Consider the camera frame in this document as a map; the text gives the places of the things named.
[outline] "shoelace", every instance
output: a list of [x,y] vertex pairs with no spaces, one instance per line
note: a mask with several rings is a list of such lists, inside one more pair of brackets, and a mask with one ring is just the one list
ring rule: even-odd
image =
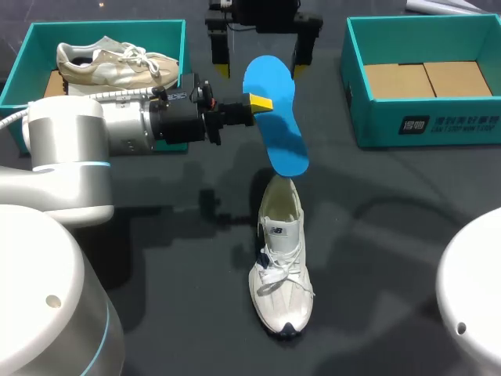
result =
[[283,280],[289,280],[315,296],[311,284],[307,285],[299,276],[301,267],[298,259],[301,254],[301,245],[289,255],[278,255],[270,251],[268,245],[265,245],[265,247],[261,249],[261,253],[266,254],[270,261],[267,269],[259,271],[259,276],[264,284],[264,288],[272,287]]
[[143,47],[128,45],[122,56],[118,58],[118,61],[132,61],[137,63],[138,66],[147,65],[150,73],[154,77],[158,77],[160,75],[160,66],[156,61],[151,60],[148,55]]

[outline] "dark gray table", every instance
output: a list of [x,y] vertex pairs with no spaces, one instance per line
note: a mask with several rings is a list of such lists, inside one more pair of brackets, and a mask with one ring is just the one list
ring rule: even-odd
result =
[[[270,338],[249,296],[249,223],[270,175],[256,128],[227,128],[221,147],[193,144],[186,155],[112,160],[117,214],[77,236],[124,325],[125,376],[468,374],[440,321],[435,272],[455,232],[501,205],[501,152],[360,150],[338,76],[345,17],[399,14],[404,3],[303,0],[304,10],[323,14],[325,26],[311,68],[297,79],[294,104],[311,162],[295,183],[316,293],[299,339]],[[211,80],[217,96],[241,90],[256,56],[289,63],[294,37],[238,33],[234,44],[230,39],[232,79],[220,78],[211,66],[206,4],[3,0],[0,51],[11,56],[2,63],[10,66],[32,20],[161,17],[187,19],[193,69]],[[0,135],[0,162],[29,166],[7,132]],[[220,200],[216,215],[211,196]]]

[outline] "shoe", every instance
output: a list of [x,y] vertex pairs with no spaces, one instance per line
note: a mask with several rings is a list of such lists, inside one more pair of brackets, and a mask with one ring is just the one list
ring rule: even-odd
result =
[[252,302],[263,324],[281,336],[302,331],[312,314],[304,213],[292,180],[275,176],[259,209],[265,246],[249,273]]
[[93,45],[60,43],[56,61],[59,72],[70,84],[125,90],[151,86],[169,88],[178,81],[177,60],[108,37]]

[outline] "insole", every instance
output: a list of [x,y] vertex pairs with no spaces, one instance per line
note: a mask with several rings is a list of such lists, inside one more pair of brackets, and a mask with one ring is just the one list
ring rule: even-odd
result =
[[309,165],[292,110],[295,90],[289,69],[274,56],[254,59],[243,77],[243,92],[273,101],[272,112],[255,114],[255,118],[275,172],[285,177],[301,175]]

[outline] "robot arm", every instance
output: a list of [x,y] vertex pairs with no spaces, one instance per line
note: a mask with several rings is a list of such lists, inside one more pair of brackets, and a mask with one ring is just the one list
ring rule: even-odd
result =
[[219,145],[224,125],[252,125],[255,113],[272,110],[269,99],[252,94],[219,103],[196,74],[182,82],[168,91],[44,98],[0,121],[26,115],[23,135],[33,166],[30,172],[0,167],[0,204],[38,209],[65,226],[105,222],[114,213],[110,155],[151,154],[161,139],[188,143],[207,135]]

